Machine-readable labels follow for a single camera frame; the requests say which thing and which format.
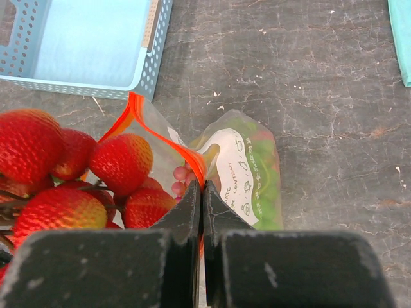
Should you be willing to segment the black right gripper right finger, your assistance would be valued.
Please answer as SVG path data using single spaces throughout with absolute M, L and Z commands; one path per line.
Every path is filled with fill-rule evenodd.
M 260 231 L 214 183 L 202 195 L 205 283 L 211 307 L 394 307 L 369 242 L 343 231 Z

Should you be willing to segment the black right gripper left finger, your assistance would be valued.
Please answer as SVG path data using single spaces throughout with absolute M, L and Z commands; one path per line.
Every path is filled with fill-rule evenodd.
M 50 230 L 17 250 L 2 307 L 196 307 L 198 182 L 147 229 Z

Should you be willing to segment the green grapes bunch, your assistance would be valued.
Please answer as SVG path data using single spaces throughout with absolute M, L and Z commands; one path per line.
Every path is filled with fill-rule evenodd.
M 258 230 L 282 229 L 279 156 L 272 132 L 245 116 L 233 117 L 228 124 L 236 132 L 236 149 L 229 152 L 234 161 L 227 166 L 234 183 L 225 202 Z

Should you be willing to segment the purple grapes bunch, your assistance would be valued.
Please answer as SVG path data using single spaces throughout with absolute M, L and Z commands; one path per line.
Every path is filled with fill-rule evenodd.
M 182 197 L 189 184 L 197 179 L 192 168 L 187 164 L 176 167 L 173 176 L 176 181 L 172 184 L 171 190 L 177 197 Z

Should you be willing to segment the clear orange zip bag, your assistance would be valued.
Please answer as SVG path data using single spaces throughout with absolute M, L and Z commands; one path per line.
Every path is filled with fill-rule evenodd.
M 169 203 L 182 199 L 172 192 L 171 186 L 176 181 L 173 176 L 175 168 L 184 164 L 192 168 L 200 184 L 212 182 L 223 202 L 233 210 L 224 196 L 225 193 L 232 196 L 234 181 L 227 164 L 234 161 L 229 158 L 229 152 L 236 149 L 236 132 L 229 127 L 228 121 L 238 116 L 248 117 L 240 111 L 230 110 L 195 140 L 185 143 L 148 99 L 130 93 L 125 110 L 102 141 L 128 133 L 136 134 L 150 145 L 153 163 L 142 192 L 133 197 L 117 196 L 114 199 L 123 226 L 149 228 L 156 224 L 167 212 L 166 204 L 159 201 L 158 195 L 166 195 Z

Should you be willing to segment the red strawberries with leaf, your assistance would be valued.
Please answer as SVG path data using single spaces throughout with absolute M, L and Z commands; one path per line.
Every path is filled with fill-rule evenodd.
M 1 114 L 1 242 L 35 232 L 148 228 L 178 202 L 154 175 L 154 151 L 126 111 L 101 141 L 47 112 Z

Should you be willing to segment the light blue plastic basket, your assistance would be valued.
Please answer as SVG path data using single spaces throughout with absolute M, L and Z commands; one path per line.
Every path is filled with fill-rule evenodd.
M 173 3 L 2 1 L 1 79 L 32 90 L 152 99 Z

